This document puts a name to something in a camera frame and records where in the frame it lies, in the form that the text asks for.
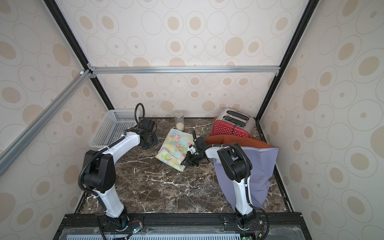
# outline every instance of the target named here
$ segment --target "toaster slot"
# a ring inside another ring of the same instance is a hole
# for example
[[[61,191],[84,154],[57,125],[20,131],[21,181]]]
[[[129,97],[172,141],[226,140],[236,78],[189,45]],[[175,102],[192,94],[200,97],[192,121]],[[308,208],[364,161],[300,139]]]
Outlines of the toaster slot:
[[[239,121],[239,120],[234,119],[234,118],[232,118],[230,116],[224,116],[223,119],[228,121],[228,122],[231,122],[234,125],[237,125],[239,127],[245,127],[245,122]]]
[[[229,115],[232,115],[232,116],[235,116],[235,117],[238,117],[238,118],[241,118],[245,121],[248,121],[249,118],[247,116],[245,116],[244,114],[241,114],[241,113],[238,113],[238,112],[235,112],[235,111],[231,111],[231,110],[228,110],[227,113]]]

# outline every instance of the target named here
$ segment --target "purple cloth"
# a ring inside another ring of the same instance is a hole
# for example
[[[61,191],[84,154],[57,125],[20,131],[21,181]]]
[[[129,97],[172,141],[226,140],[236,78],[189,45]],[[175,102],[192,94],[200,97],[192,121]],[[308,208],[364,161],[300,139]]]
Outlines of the purple cloth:
[[[251,200],[255,207],[261,207],[267,197],[270,182],[273,175],[278,148],[258,149],[254,147],[242,147],[252,163],[251,178],[249,189],[251,191]],[[225,174],[220,159],[214,159],[216,177],[224,196],[231,204],[233,210],[236,207],[235,189],[232,181]]]

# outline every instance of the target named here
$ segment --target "power cord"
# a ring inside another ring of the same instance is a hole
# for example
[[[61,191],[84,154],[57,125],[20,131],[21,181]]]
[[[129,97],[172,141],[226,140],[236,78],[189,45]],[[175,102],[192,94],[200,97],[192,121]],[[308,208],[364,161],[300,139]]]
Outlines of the power cord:
[[[97,223],[98,223],[98,226],[99,226],[99,231],[100,231],[100,234],[101,234],[102,239],[103,239],[103,240],[107,240],[107,238],[105,237],[105,234],[104,234],[104,232],[103,232],[103,229],[102,229],[102,227],[101,227],[101,223],[100,223],[99,217],[96,216],[96,219],[97,219]],[[128,225],[130,225],[130,224],[132,224],[132,223],[134,223],[134,222],[139,222],[139,227],[135,228],[132,232],[130,232],[130,233],[128,234],[128,236],[126,236],[126,237],[120,237],[120,238],[114,238],[113,240],[128,240],[134,233],[139,232],[139,231],[143,228],[144,223],[143,223],[142,221],[140,221],[140,220],[135,220],[135,221],[132,221],[132,222],[128,223]]]
[[[240,124],[237,123],[235,126],[233,126],[233,128],[232,128],[232,135],[233,135],[233,132],[235,131],[235,128],[236,128],[237,126],[240,126]]]
[[[140,122],[139,122],[139,120],[138,120],[138,117],[136,116],[136,112],[137,112],[137,109],[139,108],[139,106],[141,106],[141,108],[143,109],[143,116],[142,116]],[[139,125],[143,122],[144,116],[145,116],[144,105],[143,105],[142,103],[138,103],[138,104],[136,105],[136,107],[135,107],[135,112],[134,112],[135,121],[136,121],[136,123],[137,123],[136,126],[134,126],[134,127],[139,126]]]

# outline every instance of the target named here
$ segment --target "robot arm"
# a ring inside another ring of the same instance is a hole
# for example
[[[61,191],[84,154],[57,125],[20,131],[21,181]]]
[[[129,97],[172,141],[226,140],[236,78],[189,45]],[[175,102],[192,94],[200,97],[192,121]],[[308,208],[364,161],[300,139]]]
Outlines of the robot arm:
[[[265,211],[253,206],[249,191],[249,181],[252,170],[252,163],[237,144],[207,146],[202,137],[196,137],[193,130],[194,146],[189,146],[185,159],[181,165],[198,166],[205,158],[220,159],[227,177],[232,180],[236,195],[236,213],[239,228],[246,229],[252,225],[256,218],[257,210]]]
[[[85,154],[83,174],[79,176],[80,188],[84,188],[85,185],[86,190],[95,195],[109,222],[114,224],[117,230],[125,229],[129,219],[127,210],[119,200],[115,190],[116,172],[114,165],[135,146],[147,149],[156,145],[159,140],[152,130],[153,124],[144,124],[140,128],[130,128],[111,145],[98,151],[89,150]]]
[[[247,178],[247,180],[245,180],[245,176],[241,176],[241,174],[239,174],[239,172],[237,172],[237,170],[232,167],[235,165],[235,162],[232,160],[229,154],[224,154],[223,150],[230,151],[230,147],[210,147],[205,151],[205,155],[207,158],[220,159],[222,164],[224,162],[224,171],[229,179],[232,180],[233,187],[235,188],[236,209],[241,215],[247,215],[253,211],[253,208],[247,202],[247,194],[245,191],[245,187],[249,185],[250,176]],[[244,166],[243,162],[240,161],[237,165],[240,167]],[[252,204],[250,191],[248,191],[248,199]]]

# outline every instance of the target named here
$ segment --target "jar lid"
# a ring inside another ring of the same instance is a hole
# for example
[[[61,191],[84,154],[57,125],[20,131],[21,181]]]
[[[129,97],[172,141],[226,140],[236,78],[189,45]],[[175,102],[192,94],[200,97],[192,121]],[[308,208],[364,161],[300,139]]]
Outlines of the jar lid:
[[[184,113],[181,111],[176,111],[173,113],[173,115],[175,116],[175,118],[182,118],[184,116]]]

